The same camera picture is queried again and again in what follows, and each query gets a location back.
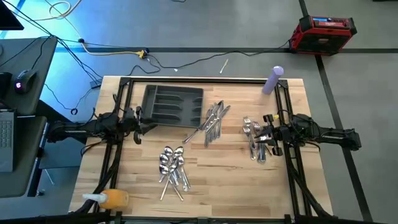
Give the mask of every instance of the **red power station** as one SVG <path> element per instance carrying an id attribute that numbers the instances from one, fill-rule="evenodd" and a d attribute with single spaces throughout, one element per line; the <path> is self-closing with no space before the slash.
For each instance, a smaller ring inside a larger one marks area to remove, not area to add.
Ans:
<path id="1" fill-rule="evenodd" d="M 292 53 L 334 55 L 356 34 L 353 18 L 305 16 L 289 40 Z"/>

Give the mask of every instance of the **purple bottle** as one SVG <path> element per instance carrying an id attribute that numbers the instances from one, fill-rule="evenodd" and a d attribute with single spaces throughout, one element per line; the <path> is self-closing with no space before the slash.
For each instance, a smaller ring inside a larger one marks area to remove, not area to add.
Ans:
<path id="1" fill-rule="evenodd" d="M 262 88 L 262 93 L 270 95 L 274 90 L 276 83 L 278 83 L 279 78 L 284 74 L 284 68 L 281 66 L 275 66 L 272 69 L 272 74 L 266 81 L 266 84 Z"/>

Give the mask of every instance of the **cutlery organizer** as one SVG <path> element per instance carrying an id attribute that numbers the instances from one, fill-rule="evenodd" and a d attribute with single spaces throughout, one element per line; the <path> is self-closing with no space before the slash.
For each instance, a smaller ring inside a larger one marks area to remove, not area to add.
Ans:
<path id="1" fill-rule="evenodd" d="M 197 128 L 203 107 L 203 89 L 147 85 L 142 100 L 144 118 L 156 124 Z"/>

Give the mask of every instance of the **wooden tabletop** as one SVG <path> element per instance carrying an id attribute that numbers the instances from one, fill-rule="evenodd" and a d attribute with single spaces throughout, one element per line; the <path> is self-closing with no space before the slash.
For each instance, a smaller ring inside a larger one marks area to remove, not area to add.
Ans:
<path id="1" fill-rule="evenodd" d="M 114 107 L 120 77 L 105 77 L 101 86 L 96 112 L 105 113 Z M 289 79 L 294 113 L 310 115 L 303 80 Z M 141 105 L 147 83 L 134 83 L 131 107 Z M 130 194 L 124 216 L 133 217 L 212 217 L 212 218 L 283 218 L 292 214 L 289 183 L 284 157 L 272 156 L 265 164 L 250 160 L 249 144 L 242 130 L 243 117 L 264 124 L 262 116 L 276 114 L 275 94 L 261 93 L 262 85 L 214 83 L 156 83 L 156 85 L 191 86 L 204 89 L 204 109 L 224 100 L 231 109 L 223 118 L 222 135 L 206 149 L 204 133 L 197 134 L 184 145 L 185 172 L 192 185 L 189 192 L 180 193 L 181 202 L 169 186 L 165 198 L 160 195 L 165 182 L 159 183 L 159 154 L 165 146 L 176 148 L 194 131 L 192 128 L 158 126 L 142 137 L 137 145 L 132 135 L 123 144 L 116 187 Z M 91 138 L 87 144 L 97 142 Z M 92 148 L 84 155 L 73 192 L 70 210 L 83 204 L 82 194 L 91 193 L 98 185 L 105 145 Z M 308 188 L 329 212 L 330 199 L 317 148 L 301 148 Z M 298 190 L 300 211 L 303 203 Z"/>

